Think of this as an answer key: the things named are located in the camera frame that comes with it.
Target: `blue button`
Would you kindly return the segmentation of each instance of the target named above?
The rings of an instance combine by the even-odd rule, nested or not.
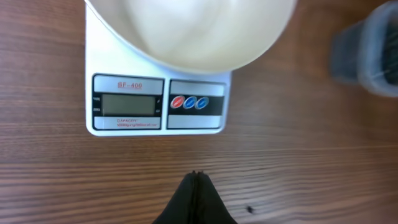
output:
[[[185,109],[191,109],[191,108],[193,108],[193,106],[195,106],[196,102],[197,102],[197,98],[195,96],[188,97],[188,99],[185,100],[183,107]]]
[[[209,98],[203,97],[197,101],[197,103],[195,104],[195,108],[200,110],[200,109],[205,108],[207,106],[207,104],[209,104]]]

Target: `black panel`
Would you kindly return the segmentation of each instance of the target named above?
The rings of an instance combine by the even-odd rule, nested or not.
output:
[[[163,88],[164,88],[164,79],[162,78],[147,78],[147,77],[135,77],[135,76],[130,76],[130,75],[110,75],[110,74],[102,74],[102,73],[97,73],[93,75],[93,84],[92,84],[92,89],[93,89],[93,116],[92,116],[92,121],[93,121],[93,129],[97,131],[139,131],[139,130],[154,130],[154,129],[96,129],[95,124],[94,124],[94,117],[96,116],[103,116],[102,114],[102,94],[113,94],[113,95],[137,95],[137,96],[154,96],[155,97],[155,112],[153,115],[147,115],[147,114],[131,114],[129,116],[126,116],[125,114],[112,114],[107,115],[106,117],[143,117],[143,118],[153,118],[153,117],[158,117],[160,118],[160,126],[159,129],[162,129],[162,105],[163,105],[163,95],[141,95],[141,94],[125,94],[125,93],[101,93],[101,92],[94,92],[94,77],[97,75],[103,75],[103,76],[111,76],[111,77],[123,77],[123,78],[142,78],[142,79],[153,79],[153,80],[161,80],[163,82]]]
[[[183,106],[173,109],[171,108],[171,102],[176,96],[184,96],[185,99],[188,99],[191,96],[195,95],[174,95],[171,94],[169,97],[169,115],[213,115],[213,116],[221,116],[223,115],[223,105],[224,105],[224,97],[223,96],[195,96],[197,100],[203,97],[207,97],[209,99],[209,104],[203,109],[196,109],[195,107],[190,109],[185,109]]]

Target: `red button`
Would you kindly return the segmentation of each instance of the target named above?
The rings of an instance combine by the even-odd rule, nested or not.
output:
[[[172,103],[170,104],[170,106],[171,106],[173,109],[177,109],[177,108],[179,108],[180,106],[183,105],[184,101],[185,101],[185,97],[184,97],[184,96],[176,96],[176,97],[173,99],[173,101],[172,101]]]

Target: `digital kitchen scale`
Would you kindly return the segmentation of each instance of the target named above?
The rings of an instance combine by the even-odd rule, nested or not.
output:
[[[138,55],[86,6],[86,126],[95,136],[215,134],[231,72],[192,75]]]

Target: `wooden table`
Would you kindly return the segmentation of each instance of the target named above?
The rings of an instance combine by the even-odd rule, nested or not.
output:
[[[221,134],[96,138],[84,2],[1,0],[0,223],[151,223],[192,170],[240,223],[397,223],[398,101],[327,69],[333,34],[384,1],[301,0],[234,73]]]

